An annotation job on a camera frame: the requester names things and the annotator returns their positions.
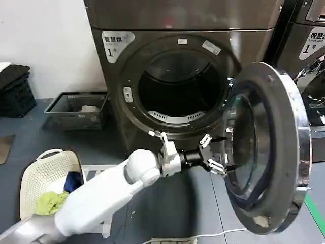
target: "black crate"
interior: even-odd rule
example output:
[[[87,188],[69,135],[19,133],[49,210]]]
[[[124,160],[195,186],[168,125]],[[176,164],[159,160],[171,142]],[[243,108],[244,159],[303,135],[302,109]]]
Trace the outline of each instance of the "black crate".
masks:
[[[24,117],[36,105],[28,77],[29,73],[0,89],[1,117]]]
[[[101,130],[108,118],[108,93],[102,91],[61,93],[44,111],[51,128],[63,130]],[[96,112],[82,112],[82,106],[95,106]]]

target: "dryer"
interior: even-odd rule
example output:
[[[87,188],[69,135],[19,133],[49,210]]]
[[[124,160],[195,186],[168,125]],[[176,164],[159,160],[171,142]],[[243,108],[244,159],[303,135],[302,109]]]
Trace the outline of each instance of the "dryer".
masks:
[[[313,162],[325,161],[325,1],[286,0],[265,61],[284,69],[304,99]]]
[[[190,157],[205,133],[227,138],[217,144],[215,160],[240,166],[225,176],[225,185],[236,216],[255,234],[292,223],[311,167],[310,128],[295,83],[283,70],[257,62],[282,3],[88,3],[126,149],[158,152],[160,139],[151,135],[163,131]]]
[[[213,133],[233,78],[263,59],[282,3],[87,1],[126,151],[158,151],[148,131],[184,149]]]

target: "open door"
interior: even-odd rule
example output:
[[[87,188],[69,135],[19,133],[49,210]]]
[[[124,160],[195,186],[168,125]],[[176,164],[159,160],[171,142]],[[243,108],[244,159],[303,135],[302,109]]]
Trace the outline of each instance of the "open door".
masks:
[[[233,209],[255,234],[281,232],[307,193],[311,137],[299,91],[284,72],[255,62],[234,82],[223,114],[221,159]]]

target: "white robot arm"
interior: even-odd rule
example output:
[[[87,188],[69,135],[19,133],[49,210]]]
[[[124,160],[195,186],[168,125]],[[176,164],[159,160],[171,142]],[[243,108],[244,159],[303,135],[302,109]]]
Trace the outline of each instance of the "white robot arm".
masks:
[[[221,164],[210,155],[204,155],[210,136],[205,136],[197,150],[188,152],[177,152],[165,133],[160,137],[163,148],[159,159],[149,150],[134,151],[124,162],[105,170],[69,194],[56,214],[33,215],[12,226],[0,235],[0,244],[49,244],[86,233],[128,204],[133,195],[154,184],[161,175],[171,176],[197,165],[207,171],[225,174]]]

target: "basket handle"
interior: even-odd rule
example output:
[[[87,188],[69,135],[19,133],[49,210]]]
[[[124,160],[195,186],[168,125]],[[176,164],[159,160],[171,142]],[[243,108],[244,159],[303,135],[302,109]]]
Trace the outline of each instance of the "basket handle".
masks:
[[[40,154],[36,160],[41,160],[44,156],[48,155],[48,154],[52,154],[52,153],[60,153],[62,152],[62,149],[51,149],[51,150],[47,150],[45,152],[43,152],[42,154]]]

